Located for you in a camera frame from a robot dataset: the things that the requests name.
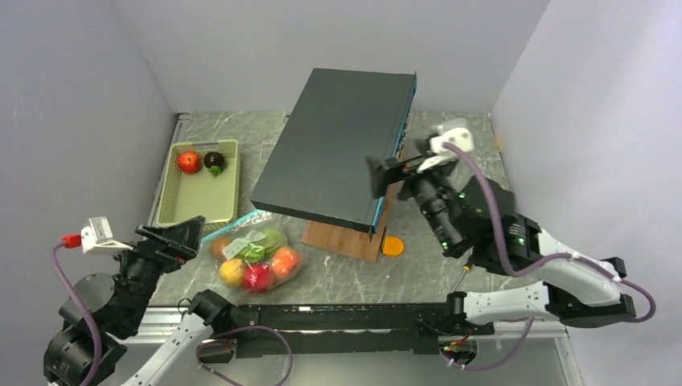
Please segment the brown kiwi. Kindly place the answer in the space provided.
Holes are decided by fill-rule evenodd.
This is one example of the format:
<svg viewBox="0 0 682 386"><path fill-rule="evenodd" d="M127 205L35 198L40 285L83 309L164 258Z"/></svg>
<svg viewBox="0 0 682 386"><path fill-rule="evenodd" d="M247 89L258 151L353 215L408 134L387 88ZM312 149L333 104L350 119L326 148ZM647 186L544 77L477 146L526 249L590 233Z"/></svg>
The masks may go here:
<svg viewBox="0 0 682 386"><path fill-rule="evenodd" d="M226 236L220 236L213 239L209 245L210 256L219 264L227 260L224 255L224 249L232 243L232 240Z"/></svg>

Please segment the yellow lemon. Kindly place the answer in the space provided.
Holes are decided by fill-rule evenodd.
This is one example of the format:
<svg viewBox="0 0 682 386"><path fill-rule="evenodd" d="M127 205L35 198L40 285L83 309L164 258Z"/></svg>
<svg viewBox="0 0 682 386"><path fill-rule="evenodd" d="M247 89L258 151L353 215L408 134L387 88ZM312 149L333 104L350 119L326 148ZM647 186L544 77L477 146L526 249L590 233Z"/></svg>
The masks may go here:
<svg viewBox="0 0 682 386"><path fill-rule="evenodd" d="M249 266L239 258L224 261L218 268L220 280L228 287L242 286L244 274Z"/></svg>

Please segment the clear zip bag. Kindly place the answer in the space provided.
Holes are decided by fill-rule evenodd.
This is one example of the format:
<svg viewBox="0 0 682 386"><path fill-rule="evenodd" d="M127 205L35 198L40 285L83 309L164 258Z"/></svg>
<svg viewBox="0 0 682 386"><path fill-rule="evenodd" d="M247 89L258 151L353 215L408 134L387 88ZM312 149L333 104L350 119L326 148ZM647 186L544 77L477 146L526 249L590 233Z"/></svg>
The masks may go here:
<svg viewBox="0 0 682 386"><path fill-rule="evenodd" d="M305 257L290 243L284 225L284 216L254 210L202 239L229 294L257 297L296 278Z"/></svg>

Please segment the green cabbage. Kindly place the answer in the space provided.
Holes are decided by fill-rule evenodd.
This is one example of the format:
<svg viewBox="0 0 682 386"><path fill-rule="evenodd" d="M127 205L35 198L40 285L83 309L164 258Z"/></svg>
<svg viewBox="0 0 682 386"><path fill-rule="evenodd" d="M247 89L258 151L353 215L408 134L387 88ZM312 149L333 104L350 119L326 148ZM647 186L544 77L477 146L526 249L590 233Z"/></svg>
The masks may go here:
<svg viewBox="0 0 682 386"><path fill-rule="evenodd" d="M278 228L251 230L242 240L244 247L236 256L249 264L270 258L279 248L287 245L286 236Z"/></svg>

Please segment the orange peach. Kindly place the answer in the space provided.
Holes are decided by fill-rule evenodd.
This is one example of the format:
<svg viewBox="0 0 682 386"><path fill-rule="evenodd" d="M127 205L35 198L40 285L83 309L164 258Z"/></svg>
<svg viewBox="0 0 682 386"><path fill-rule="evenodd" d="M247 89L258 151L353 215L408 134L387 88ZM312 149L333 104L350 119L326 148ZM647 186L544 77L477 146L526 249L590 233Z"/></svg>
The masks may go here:
<svg viewBox="0 0 682 386"><path fill-rule="evenodd" d="M279 248L270 260L273 273L281 281L295 276L301 264L301 255L290 247Z"/></svg>

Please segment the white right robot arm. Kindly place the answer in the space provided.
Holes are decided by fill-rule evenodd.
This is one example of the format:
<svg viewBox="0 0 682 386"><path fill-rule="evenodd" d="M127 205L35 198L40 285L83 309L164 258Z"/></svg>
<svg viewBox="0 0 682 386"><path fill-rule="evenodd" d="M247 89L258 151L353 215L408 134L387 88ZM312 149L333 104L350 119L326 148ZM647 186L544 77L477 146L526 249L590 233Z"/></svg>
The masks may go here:
<svg viewBox="0 0 682 386"><path fill-rule="evenodd" d="M488 273L532 279L516 289L451 292L443 312L448 331L524 318L583 329L637 321L620 258L596 260L565 246L519 214L513 192L487 178L461 146L434 136L424 144L405 161L367 158L372 194L401 183L399 199L416 203L445 257L467 254Z"/></svg>

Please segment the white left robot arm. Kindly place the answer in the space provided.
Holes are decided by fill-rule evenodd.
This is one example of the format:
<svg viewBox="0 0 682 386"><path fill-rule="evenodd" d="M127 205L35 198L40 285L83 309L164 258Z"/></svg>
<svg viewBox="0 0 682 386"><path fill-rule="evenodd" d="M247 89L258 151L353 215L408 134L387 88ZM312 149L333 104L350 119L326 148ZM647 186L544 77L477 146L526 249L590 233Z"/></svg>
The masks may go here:
<svg viewBox="0 0 682 386"><path fill-rule="evenodd" d="M63 237L52 250L82 248L85 254L111 254L114 275L92 273L72 284L55 255L51 263L69 299L60 307L62 330L47 345L43 374L56 385L98 385L113 374L125 354L122 341L138 328L159 278L173 273L199 253L204 216L169 227L141 225L138 242L116 241L104 216L92 217L80 234Z"/></svg>

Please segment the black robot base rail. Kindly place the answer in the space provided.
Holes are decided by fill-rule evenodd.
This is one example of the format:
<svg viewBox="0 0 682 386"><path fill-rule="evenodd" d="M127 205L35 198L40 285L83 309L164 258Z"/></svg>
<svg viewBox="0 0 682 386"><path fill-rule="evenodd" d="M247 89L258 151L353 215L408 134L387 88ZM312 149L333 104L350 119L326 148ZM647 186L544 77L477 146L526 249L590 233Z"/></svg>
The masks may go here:
<svg viewBox="0 0 682 386"><path fill-rule="evenodd" d="M265 355L410 351L435 355L447 338L493 335L445 302L232 306L211 324L239 359Z"/></svg>

